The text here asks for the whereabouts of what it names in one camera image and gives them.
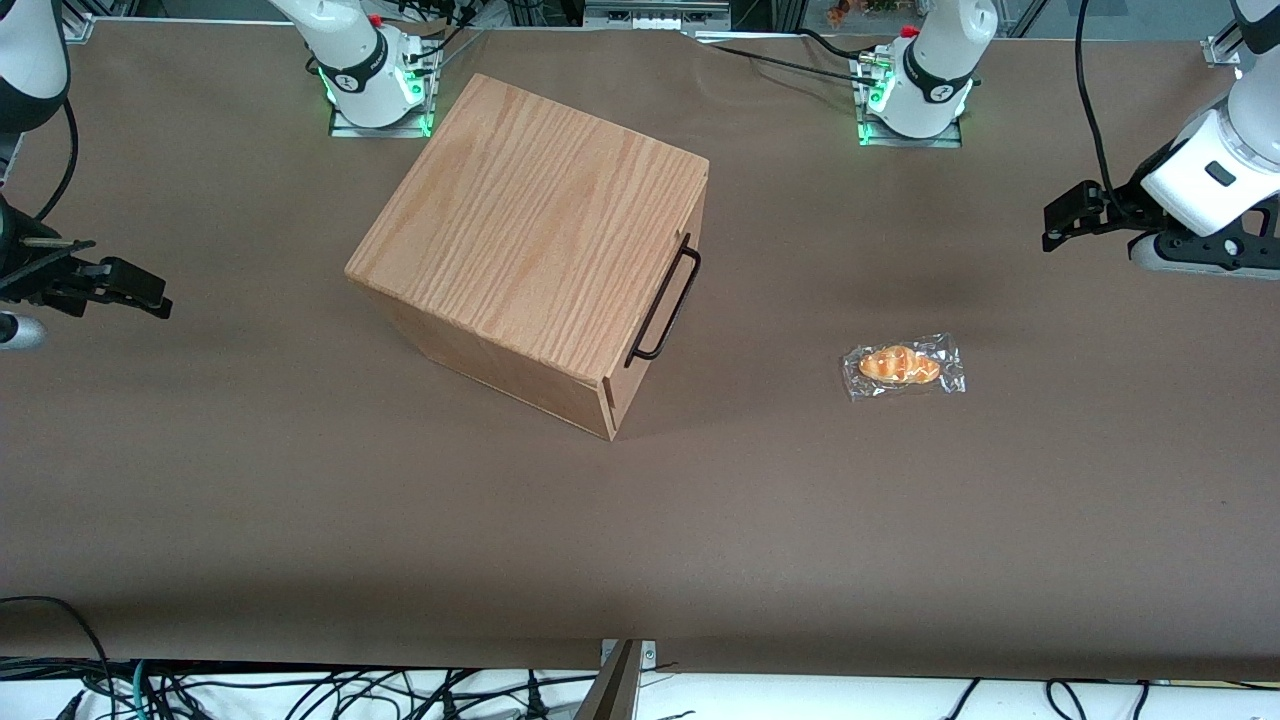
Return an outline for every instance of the brown table surface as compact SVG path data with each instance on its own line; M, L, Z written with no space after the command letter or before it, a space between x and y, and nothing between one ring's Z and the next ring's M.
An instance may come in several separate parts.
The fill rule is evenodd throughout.
M799 40L745 44L840 69ZM1230 81L1091 44L1117 178ZM50 218L173 319L36 311L0 357L0 591L113 655L1280 676L1280 287L1039 250L1096 177L1071 47L996 42L959 151L859 147L849 87L660 32L492 32L445 69L712 161L703 274L620 438L422 359L342 268L421 141L330 140L289 27L101 23ZM9 200L55 184L55 119ZM850 404L840 356L948 331L963 396ZM6 610L3 653L79 652Z

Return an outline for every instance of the black metal handle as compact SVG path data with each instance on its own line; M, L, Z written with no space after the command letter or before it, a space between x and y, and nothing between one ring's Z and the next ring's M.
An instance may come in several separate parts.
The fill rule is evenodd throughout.
M689 297L689 288L694 287L694 278L698 277L698 269L703 265L703 256L698 254L696 250L689 247L689 233L685 233L685 238L680 241L680 250L676 252L676 259L671 261L671 266L667 268L667 275L662 278L662 284L658 287L658 296L653 299L653 305L649 306L649 313L644 316L644 323L640 324L640 332L636 333L636 341L631 343L631 352L627 355L627 361L622 364L623 368L630 368L631 361L636 357L641 360L653 360L662 354L662 348L667 345L667 337L671 334L671 325L676 324L676 318L680 316L680 309L685 306L685 299ZM662 304L662 299L667 295L667 286L671 284L671 278L676 274L676 268L680 265L680 259L684 256L694 259L694 269L689 272L689 279L685 282L685 290L680 291L680 300L676 301L676 309L671 311L671 319L667 320L667 327L662 329L662 337L658 338L658 345L653 350L640 350L640 342L644 340L646 332L649 332L649 323L653 322L653 316L658 313L658 305Z

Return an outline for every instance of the metal frame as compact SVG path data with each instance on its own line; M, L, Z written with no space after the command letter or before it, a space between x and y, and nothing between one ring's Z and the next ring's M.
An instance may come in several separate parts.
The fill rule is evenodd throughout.
M70 44L84 42L96 18L127 17L137 9L138 0L63 0L63 36Z
M1201 40L1201 50L1204 51L1204 61L1212 67L1239 65L1240 45L1244 36L1240 35L1240 24L1234 19L1226 27L1217 31L1217 35Z
M617 642L573 720L634 720L643 667L644 641Z
M1044 12L1044 8L1048 5L1048 1L1050 0L1032 0L1032 4L1027 6L1027 12L1024 12L1021 17L1018 18L1018 22L1014 23L1012 27L1009 29L1009 32L1005 33L1005 37L1027 37L1027 33L1030 32L1032 26L1036 24L1036 20L1038 20L1041 17L1041 13ZM1007 18L1010 15L1009 0L1001 0L1001 10L1004 10L1002 17Z

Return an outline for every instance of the plug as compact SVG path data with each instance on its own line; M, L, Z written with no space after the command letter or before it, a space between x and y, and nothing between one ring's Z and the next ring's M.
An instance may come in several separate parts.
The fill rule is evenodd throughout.
M76 711L79 708L79 701L84 698L84 691L76 693L63 711L58 714L55 720L76 720Z
M547 720L547 715L550 708L543 702L543 693L538 689L538 678L534 676L534 671L529 671L529 710L525 712L525 717L530 720Z

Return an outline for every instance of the power connector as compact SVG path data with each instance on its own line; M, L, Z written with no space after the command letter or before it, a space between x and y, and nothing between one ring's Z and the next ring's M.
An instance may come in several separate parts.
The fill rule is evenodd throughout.
M547 720L547 715L550 708L543 702L543 693L538 689L538 678L534 676L534 671L529 671L529 710L525 712L525 717L529 720Z

